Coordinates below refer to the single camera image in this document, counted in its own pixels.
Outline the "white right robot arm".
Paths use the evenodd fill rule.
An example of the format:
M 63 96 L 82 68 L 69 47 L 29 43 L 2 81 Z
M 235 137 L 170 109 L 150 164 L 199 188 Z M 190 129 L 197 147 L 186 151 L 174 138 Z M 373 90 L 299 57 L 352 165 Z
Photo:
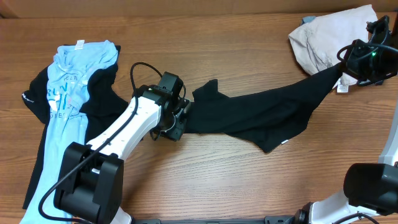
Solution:
M 357 86 L 380 85 L 397 75 L 397 28 L 389 28 L 389 16 L 368 22 L 367 42 L 354 40 L 340 49 L 337 58 L 343 72 Z M 397 212 L 397 118 L 392 121 L 386 145 L 377 163 L 356 163 L 347 171 L 343 188 L 332 196 L 309 202 L 286 223 L 353 223 Z

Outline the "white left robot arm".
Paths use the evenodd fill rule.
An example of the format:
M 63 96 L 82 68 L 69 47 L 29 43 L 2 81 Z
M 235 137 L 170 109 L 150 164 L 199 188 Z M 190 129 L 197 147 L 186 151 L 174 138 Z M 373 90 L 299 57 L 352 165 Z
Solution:
M 178 141 L 190 106 L 181 83 L 145 86 L 105 131 L 64 152 L 53 204 L 77 223 L 132 223 L 121 208 L 124 163 L 141 139 L 158 134 Z

